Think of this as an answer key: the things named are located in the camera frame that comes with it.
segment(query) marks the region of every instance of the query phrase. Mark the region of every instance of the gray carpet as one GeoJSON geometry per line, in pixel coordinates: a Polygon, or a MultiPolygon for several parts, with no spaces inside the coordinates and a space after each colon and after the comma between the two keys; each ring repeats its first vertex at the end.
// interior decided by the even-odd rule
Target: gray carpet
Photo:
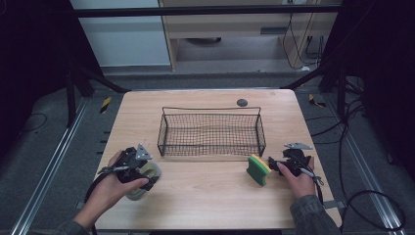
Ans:
{"type": "MultiPolygon", "coordinates": [[[[237,74],[232,74],[229,79],[232,79],[233,76],[237,76],[237,74]]],[[[295,79],[294,77],[288,77],[286,80],[281,79],[277,82],[278,79],[267,77],[266,74],[261,74],[259,77],[250,74],[250,77],[241,75],[238,82],[231,84],[224,82],[226,77],[222,76],[221,81],[223,83],[212,83],[215,80],[213,78],[208,83],[210,84],[208,88],[253,87],[253,84],[261,84],[255,82],[255,79],[268,81],[267,83],[264,81],[260,85],[261,87],[275,87],[295,79]]],[[[117,82],[132,89],[156,89],[157,87],[152,84],[153,80],[151,78],[153,77],[142,77],[135,80],[132,77],[118,78],[117,82]]],[[[169,77],[166,79],[167,83],[162,83],[164,86],[159,83],[158,87],[167,88],[169,82],[175,84],[173,87],[175,89],[202,88],[204,86],[202,82],[196,82],[195,84],[199,86],[193,84],[192,87],[190,80],[192,80],[191,77],[186,76],[182,80],[179,77],[169,77]]],[[[100,152],[104,151],[105,148],[105,141],[103,142],[103,140],[108,138],[107,131],[112,128],[122,99],[122,94],[114,93],[99,84],[94,85],[97,89],[96,93],[93,98],[88,99],[85,116],[70,143],[65,158],[37,216],[32,222],[31,229],[53,229],[62,221],[73,217],[77,213],[77,209],[74,207],[75,204],[83,200],[85,191],[94,178],[94,172],[101,157],[100,152]],[[108,96],[112,97],[109,108],[105,114],[100,114],[103,100],[108,96]]],[[[306,88],[303,88],[302,91],[299,90],[297,96],[310,133],[320,132],[335,124],[336,120],[332,117],[333,113],[329,108],[309,104],[308,93],[312,92],[312,87],[309,87],[310,92],[306,92],[304,89],[306,88]]],[[[47,120],[39,128],[24,132],[20,141],[10,152],[10,162],[8,165],[2,165],[0,230],[9,230],[13,227],[65,131],[67,121],[65,90],[60,90],[39,100],[33,112],[45,115],[47,120]]],[[[42,124],[44,119],[41,117],[33,116],[26,128],[32,129],[36,128],[36,124],[42,124]]],[[[411,207],[411,199],[415,196],[414,182],[409,179],[401,166],[388,164],[375,131],[368,120],[362,116],[362,113],[357,114],[350,120],[350,133],[361,147],[363,155],[367,158],[368,164],[375,172],[385,193],[396,199],[405,209],[408,220],[405,227],[406,233],[415,234],[415,220],[413,219],[415,211],[411,207]]],[[[338,140],[340,134],[341,130],[335,128],[325,134],[313,137],[329,184],[338,201],[344,199],[339,183],[339,143],[324,143],[338,140]]],[[[343,150],[343,169],[343,180],[348,195],[365,189],[365,185],[346,147],[343,150]]],[[[368,217],[382,224],[369,196],[357,200],[355,206],[368,217]]],[[[364,222],[353,211],[349,211],[346,215],[344,232],[345,234],[387,234],[387,232],[376,229],[364,222]]]]}
{"type": "MultiPolygon", "coordinates": [[[[191,40],[184,41],[181,44],[183,48],[178,54],[176,72],[108,76],[108,79],[134,90],[276,88],[287,85],[305,74],[305,71],[288,68],[276,38],[259,40],[260,44],[266,45],[267,51],[253,45],[254,41],[249,38],[248,42],[244,40],[235,42],[232,38],[229,42],[224,38],[219,46],[201,45],[200,42],[191,40]],[[194,50],[195,43],[199,43],[197,46],[201,50],[194,50]],[[272,51],[272,46],[277,47],[275,48],[277,52],[272,51]],[[232,53],[238,53],[238,56],[232,56],[232,53]]],[[[296,91],[311,134],[325,130],[336,123],[330,108],[321,108],[308,102],[308,94],[317,93],[318,82],[319,78],[314,78],[296,91]]],[[[61,222],[72,218],[77,213],[74,206],[77,202],[83,201],[85,192],[94,178],[122,94],[117,94],[97,82],[91,83],[96,92],[92,98],[87,99],[85,115],[31,223],[31,230],[54,229],[61,222]],[[100,114],[102,103],[109,96],[112,97],[109,108],[104,114],[100,114]]],[[[348,102],[356,98],[355,95],[347,95],[348,102]]],[[[80,101],[81,98],[77,94],[77,104],[81,103],[80,101]]],[[[65,89],[38,100],[33,113],[40,115],[33,115],[27,121],[25,127],[27,131],[22,133],[9,152],[9,160],[0,166],[0,233],[2,231],[7,233],[17,222],[66,131],[68,112],[65,89]]],[[[415,211],[412,206],[412,199],[415,198],[415,183],[401,165],[388,164],[382,143],[370,121],[364,117],[364,113],[358,113],[350,119],[349,133],[358,144],[368,167],[373,171],[384,192],[398,201],[404,209],[407,217],[406,234],[415,234],[415,211]]],[[[339,140],[340,136],[341,130],[334,128],[313,137],[328,183],[337,201],[345,199],[340,186],[339,143],[327,143],[339,140]]],[[[348,196],[366,189],[362,173],[356,167],[347,145],[342,148],[342,167],[343,182],[348,196]]],[[[382,224],[370,196],[359,198],[354,205],[371,220],[382,224]]],[[[348,211],[346,215],[344,233],[390,234],[368,224],[354,211],[348,211]]],[[[284,231],[284,234],[293,234],[293,231],[284,231]]]]}

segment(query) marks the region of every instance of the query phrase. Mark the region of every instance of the wooden table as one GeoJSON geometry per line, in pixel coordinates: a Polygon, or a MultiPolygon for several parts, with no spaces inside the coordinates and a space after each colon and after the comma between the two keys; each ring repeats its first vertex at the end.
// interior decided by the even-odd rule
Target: wooden table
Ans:
{"type": "MultiPolygon", "coordinates": [[[[125,94],[98,169],[118,151],[142,143],[161,169],[161,179],[140,201],[122,198],[96,223],[98,229],[285,229],[294,228],[289,207],[294,201],[286,180],[273,171],[258,185],[246,172],[248,156],[162,157],[158,144],[162,107],[261,107],[268,156],[282,160],[285,143],[312,145],[292,90],[138,91],[125,94]]],[[[315,150],[315,173],[322,177],[325,201],[333,200],[315,150]]],[[[341,224],[337,209],[327,210],[341,224]]]]}

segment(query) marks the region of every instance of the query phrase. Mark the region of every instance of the wall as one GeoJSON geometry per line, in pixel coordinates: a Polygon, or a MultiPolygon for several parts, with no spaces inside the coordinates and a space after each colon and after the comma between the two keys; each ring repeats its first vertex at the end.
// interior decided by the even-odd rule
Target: wall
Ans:
{"type": "MultiPolygon", "coordinates": [[[[157,0],[71,0],[75,9],[158,7],[157,0]]],[[[161,17],[79,19],[105,68],[170,66],[161,17]]]]}

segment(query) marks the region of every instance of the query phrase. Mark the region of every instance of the sponge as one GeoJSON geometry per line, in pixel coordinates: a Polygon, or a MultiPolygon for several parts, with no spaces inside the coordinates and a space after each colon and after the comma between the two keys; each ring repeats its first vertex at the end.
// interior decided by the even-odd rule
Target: sponge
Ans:
{"type": "Polygon", "coordinates": [[[266,184],[265,176],[271,172],[269,166],[258,156],[251,155],[248,158],[248,174],[261,186],[266,184]]]}

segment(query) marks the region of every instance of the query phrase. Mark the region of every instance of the wire basket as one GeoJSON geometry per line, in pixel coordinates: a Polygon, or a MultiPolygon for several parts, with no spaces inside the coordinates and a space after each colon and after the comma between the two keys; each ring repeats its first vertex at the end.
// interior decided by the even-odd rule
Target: wire basket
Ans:
{"type": "Polygon", "coordinates": [[[260,108],[162,108],[162,156],[262,156],[265,146],[260,108]]]}

